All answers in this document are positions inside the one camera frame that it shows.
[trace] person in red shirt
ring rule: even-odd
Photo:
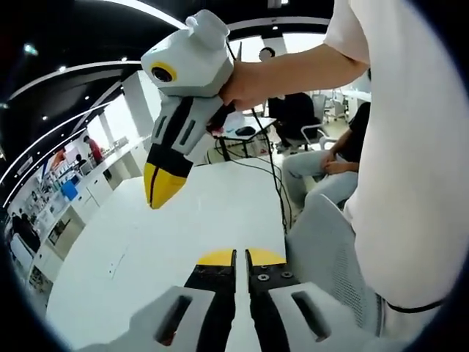
[[[83,142],[89,145],[89,148],[91,149],[91,154],[93,155],[93,158],[96,161],[96,165],[101,164],[104,160],[104,157],[101,153],[99,145],[97,145],[97,143],[93,139],[89,138],[89,136],[85,136],[83,138]],[[110,180],[112,178],[112,174],[109,170],[104,170],[103,174],[107,180]]]
[[[89,136],[85,136],[83,138],[83,142],[87,143],[89,145],[89,148],[91,149],[91,154],[93,155],[93,158],[96,161],[96,164],[99,165],[103,162],[103,154],[101,153],[100,147],[97,145],[97,143],[89,138]]]

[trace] person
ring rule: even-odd
[[[246,110],[270,97],[343,87],[373,67],[358,186],[345,205],[388,337],[410,339],[450,292],[469,247],[469,104],[456,65],[411,1],[335,0],[322,45],[235,62],[220,95]],[[451,138],[440,140],[441,131]]]
[[[83,159],[81,154],[77,154],[75,160],[77,161],[78,167],[82,166],[83,164],[86,164],[86,160]]]
[[[101,164],[104,160],[104,157],[103,157],[103,154],[101,153],[100,147],[97,145],[94,139],[89,138],[89,136],[85,136],[83,138],[83,142],[89,145],[89,149],[91,149],[91,154],[93,155],[93,158],[96,161],[96,164],[97,165]]]
[[[339,204],[355,191],[370,107],[371,104],[367,102],[360,105],[350,127],[332,149],[285,158],[282,175],[290,199],[297,207],[304,208],[305,202],[313,202],[319,194],[324,194],[332,202]],[[303,180],[305,176],[325,176],[325,178],[306,194]]]
[[[17,233],[24,243],[34,252],[37,253],[41,246],[41,241],[37,233],[32,229],[29,222],[24,221],[16,213],[12,214],[13,233]]]
[[[271,59],[276,52],[265,47],[259,52],[261,62]],[[277,143],[277,153],[283,153],[292,147],[288,139],[304,140],[301,128],[308,125],[319,125],[320,120],[314,116],[313,100],[304,92],[280,95],[268,98],[269,117],[276,119],[273,126],[280,142]],[[317,128],[307,129],[306,135],[310,139],[317,137]]]
[[[96,161],[96,164],[97,165],[101,164],[104,160],[104,157],[103,157],[103,154],[101,153],[100,147],[97,145],[97,143],[94,141],[94,139],[89,138],[89,136],[85,136],[83,138],[83,142],[85,142],[89,145],[89,148],[91,149],[91,154],[93,155],[93,158]],[[106,177],[107,180],[110,180],[112,178],[111,172],[107,169],[103,171],[103,174],[104,174],[104,176]]]

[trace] black shirt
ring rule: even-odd
[[[321,123],[314,116],[313,100],[306,93],[285,95],[285,99],[269,98],[269,117],[297,125]]]
[[[284,136],[292,139],[303,139],[303,126],[319,125],[321,122],[314,116],[313,100],[306,93],[285,95],[285,99],[270,98],[269,117],[277,120],[276,127],[283,127]],[[317,129],[306,130],[309,138],[317,136]]]
[[[351,163],[359,163],[361,157],[361,150],[363,148],[363,141],[365,139],[366,126],[369,120],[369,110],[371,103],[362,103],[357,110],[357,114],[350,123],[349,139],[345,142],[344,146],[340,149],[339,155]]]

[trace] screw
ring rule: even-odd
[[[292,276],[293,274],[290,273],[289,271],[284,271],[283,273],[281,273],[281,277],[283,277],[284,279],[289,279]]]
[[[268,276],[268,275],[266,275],[266,274],[260,274],[260,275],[257,277],[257,279],[258,279],[259,281],[269,281],[270,276]]]

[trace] jeans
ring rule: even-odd
[[[326,150],[291,155],[284,160],[282,177],[290,195],[290,199],[299,207],[304,208],[314,198],[324,194],[335,204],[348,199],[358,183],[358,173],[347,171],[341,174],[327,175],[321,168],[321,160],[328,153]],[[340,155],[337,161],[346,162]],[[310,191],[306,192],[305,176],[325,176]]]

